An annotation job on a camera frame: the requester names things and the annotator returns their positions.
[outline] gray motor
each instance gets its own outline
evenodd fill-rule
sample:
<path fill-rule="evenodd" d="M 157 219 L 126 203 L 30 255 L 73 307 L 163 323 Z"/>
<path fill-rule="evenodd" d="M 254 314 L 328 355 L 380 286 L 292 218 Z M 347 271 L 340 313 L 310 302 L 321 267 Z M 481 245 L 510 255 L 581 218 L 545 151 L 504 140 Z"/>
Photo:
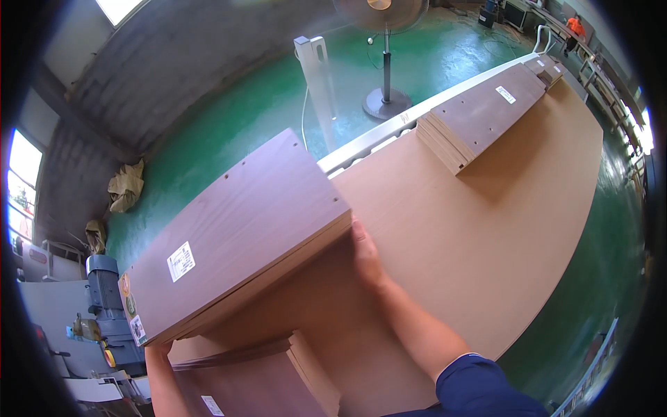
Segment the gray motor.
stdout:
<path fill-rule="evenodd" d="M 143 348 L 132 337 L 118 289 L 118 265 L 110 256 L 92 255 L 85 262 L 88 312 L 95 314 L 100 334 L 113 355 L 115 368 L 130 376 L 146 375 Z"/>

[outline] hand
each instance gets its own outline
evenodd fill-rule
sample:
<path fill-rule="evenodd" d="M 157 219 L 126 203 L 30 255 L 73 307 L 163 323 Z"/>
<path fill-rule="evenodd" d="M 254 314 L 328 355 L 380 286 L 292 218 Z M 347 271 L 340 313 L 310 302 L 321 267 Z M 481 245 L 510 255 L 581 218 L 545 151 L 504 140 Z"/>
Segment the hand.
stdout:
<path fill-rule="evenodd" d="M 146 346 L 144 353 L 155 354 L 166 358 L 169 352 L 171 351 L 172 345 L 173 345 L 173 340 L 163 344 Z"/>
<path fill-rule="evenodd" d="M 352 242 L 354 243 L 354 266 L 362 282 L 378 288 L 387 280 L 382 268 L 378 249 L 366 229 L 354 214 L 352 215 Z"/>

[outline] blue sleeve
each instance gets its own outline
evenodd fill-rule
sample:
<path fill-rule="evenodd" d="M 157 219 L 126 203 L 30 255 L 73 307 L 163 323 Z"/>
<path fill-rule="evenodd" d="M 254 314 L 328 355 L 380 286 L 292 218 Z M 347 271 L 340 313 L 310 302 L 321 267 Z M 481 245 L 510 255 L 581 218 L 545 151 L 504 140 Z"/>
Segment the blue sleeve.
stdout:
<path fill-rule="evenodd" d="M 548 416 L 539 402 L 510 386 L 494 361 L 477 354 L 450 364 L 438 377 L 436 395 L 447 414 L 456 416 Z"/>

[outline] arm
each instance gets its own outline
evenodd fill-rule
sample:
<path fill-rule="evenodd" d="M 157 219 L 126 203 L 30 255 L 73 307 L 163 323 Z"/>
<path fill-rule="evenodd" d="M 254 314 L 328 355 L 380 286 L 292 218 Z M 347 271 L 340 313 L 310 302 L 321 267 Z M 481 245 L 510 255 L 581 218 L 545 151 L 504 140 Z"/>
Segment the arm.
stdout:
<path fill-rule="evenodd" d="M 148 346 L 144 350 L 153 412 L 156 417 L 189 417 L 185 399 L 176 384 L 176 377 L 167 357 L 172 343 Z"/>
<path fill-rule="evenodd" d="M 427 313 L 382 268 L 378 249 L 357 219 L 352 220 L 357 272 L 412 359 L 433 381 L 459 356 L 470 352 L 449 326 Z"/>

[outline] person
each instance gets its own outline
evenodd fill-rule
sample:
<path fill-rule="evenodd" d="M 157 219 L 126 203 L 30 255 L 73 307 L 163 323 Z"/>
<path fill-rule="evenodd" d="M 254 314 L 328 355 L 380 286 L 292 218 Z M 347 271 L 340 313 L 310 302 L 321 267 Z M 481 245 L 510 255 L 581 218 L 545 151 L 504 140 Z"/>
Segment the person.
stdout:
<path fill-rule="evenodd" d="M 492 360 L 471 351 L 447 324 L 414 302 L 382 267 L 378 249 L 364 225 L 353 216 L 354 264 L 362 285 L 415 363 L 434 381 L 440 401 L 425 410 L 392 417 L 523 416 L 547 417 L 546 409 L 519 393 Z M 189 416 L 167 354 L 171 342 L 145 349 L 153 410 L 156 417 Z"/>
<path fill-rule="evenodd" d="M 584 30 L 584 27 L 582 26 L 582 17 L 579 15 L 574 15 L 574 17 L 571 17 L 568 19 L 568 22 L 566 26 L 573 31 L 577 36 L 582 37 L 584 42 L 586 42 L 586 31 Z M 574 49 L 575 46 L 577 46 L 577 38 L 574 36 L 570 36 L 568 38 L 568 41 L 565 44 L 565 51 L 563 54 L 565 57 L 568 56 L 568 53 L 571 52 L 571 50 Z"/>

